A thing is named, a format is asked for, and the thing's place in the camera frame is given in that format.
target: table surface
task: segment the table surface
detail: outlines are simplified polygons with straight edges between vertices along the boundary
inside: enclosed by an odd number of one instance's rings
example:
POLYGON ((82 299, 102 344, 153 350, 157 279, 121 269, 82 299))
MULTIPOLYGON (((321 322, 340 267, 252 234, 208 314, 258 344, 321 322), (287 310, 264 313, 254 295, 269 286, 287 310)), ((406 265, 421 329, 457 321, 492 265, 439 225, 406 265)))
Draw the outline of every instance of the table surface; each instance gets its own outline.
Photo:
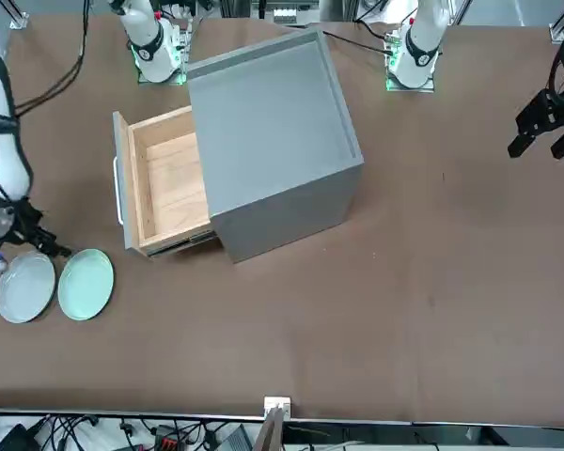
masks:
MULTIPOLYGON (((17 100, 71 66, 80 21, 12 34, 17 100)), ((193 58, 288 31, 205 20, 193 58)), ((449 29, 433 95, 385 92, 380 55, 328 38, 366 161, 348 220, 237 265, 218 244, 123 250, 112 112, 188 104, 138 86, 125 43, 116 16, 92 17, 78 81, 23 120, 45 226, 106 252, 117 280, 87 322, 56 299, 28 324, 0 317, 0 407, 260 414, 280 395, 301 417, 564 426, 564 161, 555 135, 507 153, 546 82, 546 29, 449 29)))

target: gray box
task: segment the gray box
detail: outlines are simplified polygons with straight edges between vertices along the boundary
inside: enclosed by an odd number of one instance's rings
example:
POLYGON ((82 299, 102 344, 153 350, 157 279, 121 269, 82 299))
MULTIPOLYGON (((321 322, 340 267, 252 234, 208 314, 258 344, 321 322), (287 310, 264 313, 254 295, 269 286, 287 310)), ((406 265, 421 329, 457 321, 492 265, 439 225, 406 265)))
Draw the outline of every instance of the gray box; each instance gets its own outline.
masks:
POLYGON ((195 63, 188 86, 211 224, 232 260, 344 220, 363 158, 321 31, 195 63))

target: cable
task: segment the cable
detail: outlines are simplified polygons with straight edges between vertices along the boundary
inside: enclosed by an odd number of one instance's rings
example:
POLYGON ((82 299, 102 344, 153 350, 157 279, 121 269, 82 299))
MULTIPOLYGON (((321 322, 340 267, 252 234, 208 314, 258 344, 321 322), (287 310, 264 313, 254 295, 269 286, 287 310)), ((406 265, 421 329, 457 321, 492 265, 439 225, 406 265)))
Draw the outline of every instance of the cable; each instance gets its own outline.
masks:
MULTIPOLYGON (((54 422, 53 422, 52 431, 51 431, 50 435, 48 436, 48 438, 46 439, 46 441, 44 442, 44 444, 42 445, 40 451, 44 451, 44 449, 46 448, 46 445, 48 444, 48 442, 52 442, 52 444, 53 444, 53 449, 55 449, 55 434, 56 434, 56 432, 57 432, 59 429, 62 428, 62 425, 59 426, 58 428, 54 428, 55 422, 56 422, 57 419, 58 419, 58 416, 55 416, 55 420, 54 420, 54 422)), ((79 425, 80 423, 86 421, 87 419, 88 419, 88 418, 87 418, 86 416, 82 416, 82 417, 76 418, 76 419, 73 421, 72 425, 73 425, 74 427, 76 427, 77 425, 79 425)))
POLYGON ((163 15, 165 17, 168 17, 169 19, 176 19, 176 16, 174 16, 172 13, 167 12, 163 9, 163 7, 161 7, 161 12, 163 13, 163 15))
POLYGON ((157 435, 156 428, 151 428, 149 425, 147 425, 147 422, 144 421, 143 418, 140 418, 140 421, 142 422, 142 425, 147 429, 147 431, 150 432, 150 435, 157 435))
POLYGON ((564 96, 561 96, 559 92, 556 92, 556 72, 557 68, 561 64, 561 56, 564 54, 564 40, 557 49, 554 55, 554 60, 552 61, 552 67, 549 70, 549 78, 547 80, 547 90, 549 92, 552 100, 558 105, 564 106, 564 96))
POLYGON ((410 18, 410 16, 411 16, 412 14, 414 14, 416 11, 417 11, 417 7, 415 7, 415 8, 412 10, 412 12, 410 12, 407 16, 405 16, 405 17, 401 20, 401 22, 399 22, 399 23, 404 23, 405 21, 407 21, 407 20, 410 18))
POLYGON ((123 431, 123 434, 125 435, 125 440, 128 441, 128 445, 130 446, 130 450, 134 451, 135 447, 132 444, 132 440, 130 440, 129 431, 127 429, 131 427, 132 427, 131 425, 126 424, 123 418, 121 418, 121 425, 119 426, 119 429, 123 431))
POLYGON ((21 110, 16 113, 16 117, 20 118, 25 114, 29 113, 33 109, 41 106, 45 102, 53 99, 69 86, 77 79, 81 69, 82 64, 84 62, 84 57, 86 55, 86 41, 87 41, 87 29, 88 29, 88 21, 89 21, 89 9, 90 9, 90 0, 84 0, 84 7, 82 13, 82 28, 83 28, 83 36, 82 36, 82 44, 80 48, 80 53, 77 57, 77 60, 71 67, 71 69, 63 75, 54 85, 52 85, 49 89, 46 90, 43 94, 37 96, 34 99, 30 99, 25 101, 19 105, 15 106, 15 110, 21 110))
POLYGON ((186 435, 184 435, 183 440, 186 440, 186 438, 190 437, 190 434, 192 434, 196 429, 198 429, 198 434, 196 435, 196 438, 193 442, 188 443, 189 445, 195 445, 198 443, 198 439, 200 439, 200 427, 203 426, 203 424, 201 422, 198 423, 198 425, 196 425, 194 428, 190 429, 186 435))
POLYGON ((355 40, 350 40, 347 38, 343 38, 342 36, 335 35, 334 33, 330 33, 329 31, 322 30, 324 35, 332 36, 333 38, 344 40, 345 42, 349 42, 350 44, 354 44, 358 47, 363 47, 364 49, 371 50, 372 52, 378 52, 379 54, 386 54, 387 56, 392 56, 393 53, 390 50, 380 49, 378 47, 372 47, 367 44, 362 44, 361 42, 357 42, 355 40))
POLYGON ((176 429, 176 437, 178 438, 178 441, 176 442, 176 451, 180 450, 180 430, 178 429, 178 420, 176 420, 175 418, 173 419, 173 426, 176 429))
POLYGON ((415 437, 416 442, 423 443, 423 444, 429 444, 431 446, 434 446, 436 448, 436 451, 439 451, 439 445, 436 442, 428 442, 426 439, 424 439, 424 437, 422 437, 417 432, 414 432, 414 437, 415 437))
POLYGON ((366 12, 364 12, 361 16, 359 16, 357 19, 355 19, 355 21, 356 22, 361 21, 364 17, 366 17, 368 14, 370 14, 370 12, 372 12, 374 9, 376 9, 376 7, 378 7, 381 3, 387 2, 387 1, 388 0, 378 0, 378 2, 376 2, 374 5, 369 7, 369 9, 366 12))
POLYGON ((229 422, 222 423, 221 425, 219 425, 217 428, 215 428, 215 429, 212 430, 211 432, 212 432, 213 434, 216 434, 222 427, 227 426, 227 425, 229 425, 229 422))
POLYGON ((379 35, 378 33, 376 33, 376 32, 375 32, 374 30, 372 30, 372 29, 370 28, 370 26, 369 26, 367 23, 365 23, 364 21, 359 20, 359 21, 357 21, 357 23, 362 24, 362 25, 369 31, 369 33, 370 33, 374 38, 378 38, 378 39, 384 40, 384 36, 383 36, 383 35, 379 35))
POLYGON ((55 432, 56 432, 56 429, 55 429, 55 426, 56 426, 56 417, 55 417, 55 419, 53 420, 53 425, 52 425, 52 428, 51 428, 51 431, 50 431, 50 437, 49 437, 50 443, 51 443, 51 445, 53 446, 53 451, 56 451, 56 446, 55 446, 55 432))
POLYGON ((59 420, 60 420, 61 425, 63 425, 65 430, 66 430, 65 434, 63 434, 63 439, 65 440, 65 443, 67 442, 67 439, 69 438, 69 436, 71 436, 73 438, 73 441, 77 445, 77 449, 79 451, 85 451, 84 448, 80 445, 79 441, 77 440, 77 435, 75 435, 75 426, 77 426, 77 425, 74 425, 73 421, 70 418, 67 418, 65 420, 66 423, 63 423, 63 420, 61 418, 59 418, 59 420))

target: open drawer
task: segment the open drawer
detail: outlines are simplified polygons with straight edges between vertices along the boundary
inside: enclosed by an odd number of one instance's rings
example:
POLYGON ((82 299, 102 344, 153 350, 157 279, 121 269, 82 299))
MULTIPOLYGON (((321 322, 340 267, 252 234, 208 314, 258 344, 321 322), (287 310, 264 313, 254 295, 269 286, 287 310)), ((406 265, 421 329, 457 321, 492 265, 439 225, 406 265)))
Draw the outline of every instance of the open drawer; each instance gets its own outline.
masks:
POLYGON ((192 107, 128 125, 113 114, 117 217, 125 248, 148 257, 215 238, 192 107))

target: white plate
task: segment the white plate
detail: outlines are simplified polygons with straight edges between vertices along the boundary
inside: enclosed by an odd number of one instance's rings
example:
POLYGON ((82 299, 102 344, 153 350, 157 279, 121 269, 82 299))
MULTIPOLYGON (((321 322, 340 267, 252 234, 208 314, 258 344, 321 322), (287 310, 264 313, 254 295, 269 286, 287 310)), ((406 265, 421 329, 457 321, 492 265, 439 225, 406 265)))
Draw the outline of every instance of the white plate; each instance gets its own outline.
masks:
POLYGON ((58 281, 58 303, 65 315, 77 321, 98 315, 113 290, 113 265, 98 249, 75 254, 58 281))
POLYGON ((9 322, 28 322, 46 308, 55 291, 55 267, 39 252, 16 257, 0 276, 0 315, 9 322))

